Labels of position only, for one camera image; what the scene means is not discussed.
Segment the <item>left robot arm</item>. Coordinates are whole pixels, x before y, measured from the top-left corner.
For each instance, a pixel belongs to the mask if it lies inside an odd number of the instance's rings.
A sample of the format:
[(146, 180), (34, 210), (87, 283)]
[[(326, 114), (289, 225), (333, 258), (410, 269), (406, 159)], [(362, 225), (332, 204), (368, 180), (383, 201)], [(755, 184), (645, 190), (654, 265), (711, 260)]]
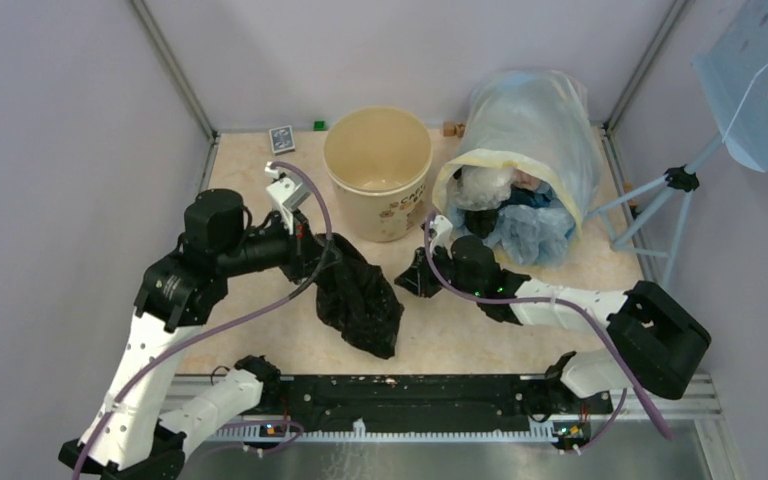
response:
[(324, 250), (299, 210), (317, 189), (283, 179), (267, 194), (272, 208), (258, 226), (243, 197), (229, 189), (203, 191), (186, 208), (175, 249), (144, 273), (123, 355), (95, 419), (61, 448), (59, 460), (74, 478), (174, 479), (232, 418), (277, 407), (281, 388), (270, 379), (271, 365), (249, 357), (183, 406), (163, 410), (184, 351), (210, 336), (207, 321), (231, 278), (278, 268), (304, 290), (324, 268)]

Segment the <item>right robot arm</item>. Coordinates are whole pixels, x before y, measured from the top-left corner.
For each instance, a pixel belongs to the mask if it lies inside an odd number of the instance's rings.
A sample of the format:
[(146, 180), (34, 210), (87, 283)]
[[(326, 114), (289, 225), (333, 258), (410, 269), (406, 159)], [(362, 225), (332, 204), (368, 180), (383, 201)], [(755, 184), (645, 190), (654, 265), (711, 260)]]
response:
[(596, 335), (601, 348), (563, 355), (559, 376), (546, 385), (549, 404), (560, 412), (614, 389), (679, 400), (712, 343), (710, 333), (656, 283), (640, 280), (612, 291), (545, 283), (503, 268), (474, 236), (451, 248), (418, 248), (395, 283), (416, 297), (458, 293), (497, 322)]

